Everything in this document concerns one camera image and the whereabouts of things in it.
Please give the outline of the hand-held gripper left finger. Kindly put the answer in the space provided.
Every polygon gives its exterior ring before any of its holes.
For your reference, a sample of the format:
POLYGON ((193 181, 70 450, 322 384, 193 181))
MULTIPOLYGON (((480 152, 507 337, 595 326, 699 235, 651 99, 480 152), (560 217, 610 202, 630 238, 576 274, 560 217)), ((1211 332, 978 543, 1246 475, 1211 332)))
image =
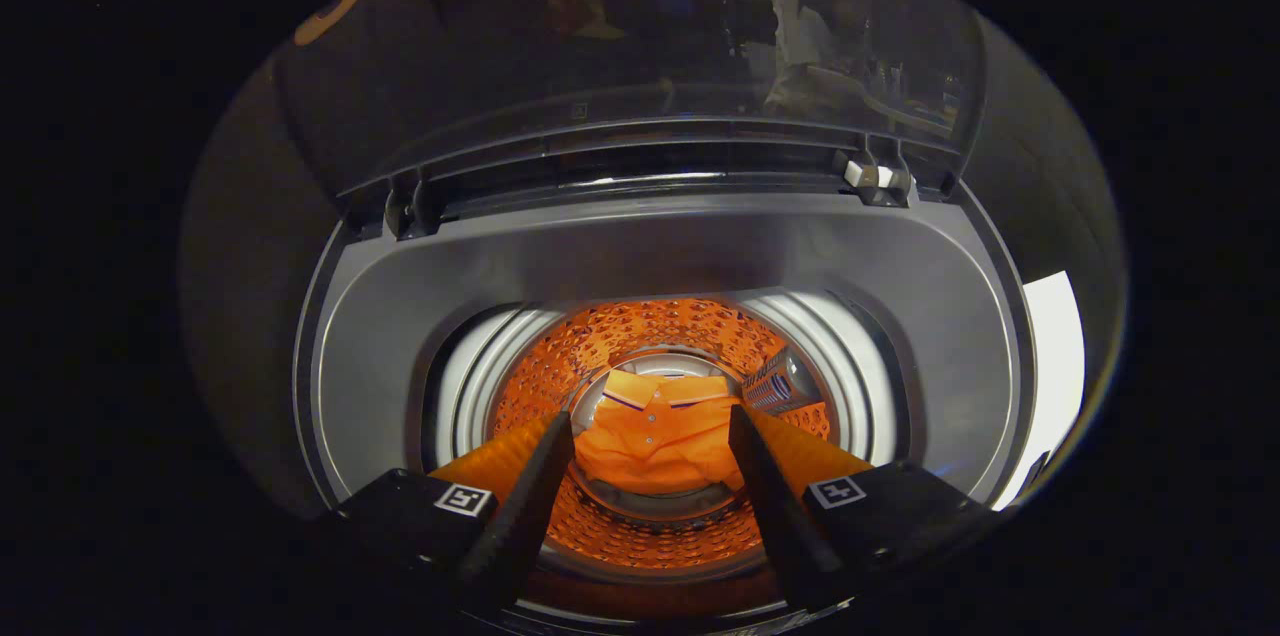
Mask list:
POLYGON ((516 604, 575 457, 570 413, 512 427, 428 473, 389 468, 335 508, 335 535, 434 601, 516 604))

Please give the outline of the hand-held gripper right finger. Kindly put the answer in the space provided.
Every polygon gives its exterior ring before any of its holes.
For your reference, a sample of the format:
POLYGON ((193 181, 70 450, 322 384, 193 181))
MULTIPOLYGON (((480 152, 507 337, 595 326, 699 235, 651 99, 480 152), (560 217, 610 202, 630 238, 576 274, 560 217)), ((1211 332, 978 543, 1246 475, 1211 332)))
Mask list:
POLYGON ((928 468, 906 459, 872 466, 742 404, 730 412, 728 444, 791 607, 902 591, 1001 522, 928 468))

